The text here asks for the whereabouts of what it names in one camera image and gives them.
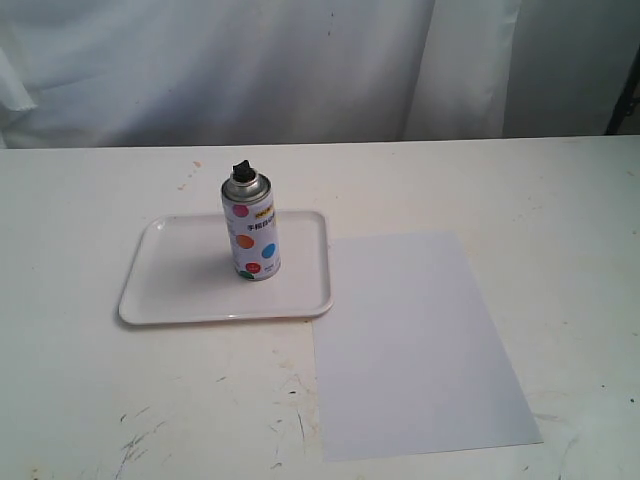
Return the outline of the white dotted spray paint can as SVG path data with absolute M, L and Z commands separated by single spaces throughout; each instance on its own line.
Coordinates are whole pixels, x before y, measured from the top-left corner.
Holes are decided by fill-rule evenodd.
M 223 182 L 221 200 L 236 272 L 254 281 L 275 275 L 281 257 L 270 180 L 244 160 Z

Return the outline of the white plastic tray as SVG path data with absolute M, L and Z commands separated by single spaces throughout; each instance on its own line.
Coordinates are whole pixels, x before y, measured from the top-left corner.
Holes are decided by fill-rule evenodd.
M 234 269 L 223 214 L 167 215 L 144 230 L 118 308 L 133 326 L 314 318 L 332 306 L 329 240 L 317 211 L 277 214 L 282 266 Z

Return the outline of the white paper sheet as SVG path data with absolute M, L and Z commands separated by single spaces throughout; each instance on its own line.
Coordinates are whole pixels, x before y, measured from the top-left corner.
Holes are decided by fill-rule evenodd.
M 539 429 L 460 241 L 341 239 L 313 327 L 325 458 L 534 444 Z

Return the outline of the black stand pole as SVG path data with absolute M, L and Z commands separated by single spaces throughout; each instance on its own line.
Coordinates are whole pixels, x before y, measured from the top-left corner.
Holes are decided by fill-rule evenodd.
M 637 50 L 627 79 L 605 129 L 605 135 L 616 135 L 624 120 L 631 117 L 639 105 L 639 95 L 636 94 L 636 89 L 639 86 L 639 57 L 640 50 Z

